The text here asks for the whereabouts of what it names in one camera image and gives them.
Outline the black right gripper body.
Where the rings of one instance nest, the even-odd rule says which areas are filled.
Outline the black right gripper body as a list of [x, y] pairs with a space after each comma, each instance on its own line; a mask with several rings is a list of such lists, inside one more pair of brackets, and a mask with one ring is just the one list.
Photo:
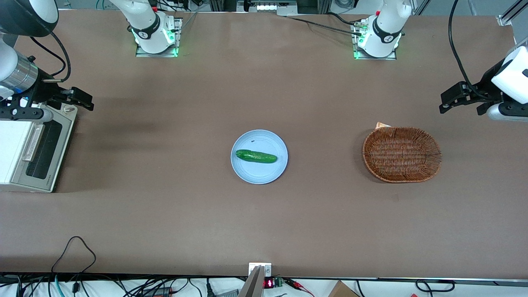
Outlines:
[[63, 91], [66, 89], [58, 86], [58, 83], [44, 82], [44, 79], [49, 79], [48, 75], [38, 75], [35, 82], [35, 103], [43, 103], [54, 109], [61, 109], [62, 104], [73, 105], [73, 101], [68, 98]]

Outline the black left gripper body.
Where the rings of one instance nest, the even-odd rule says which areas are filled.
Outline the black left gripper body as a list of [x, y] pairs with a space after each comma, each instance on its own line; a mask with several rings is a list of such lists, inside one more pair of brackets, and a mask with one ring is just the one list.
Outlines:
[[470, 83], [468, 95], [469, 104], [477, 104], [477, 114], [479, 116], [485, 113], [488, 116], [505, 116], [502, 111], [503, 92], [492, 82], [492, 78], [499, 72], [504, 60], [497, 62], [492, 68], [488, 69], [481, 77], [478, 83]]

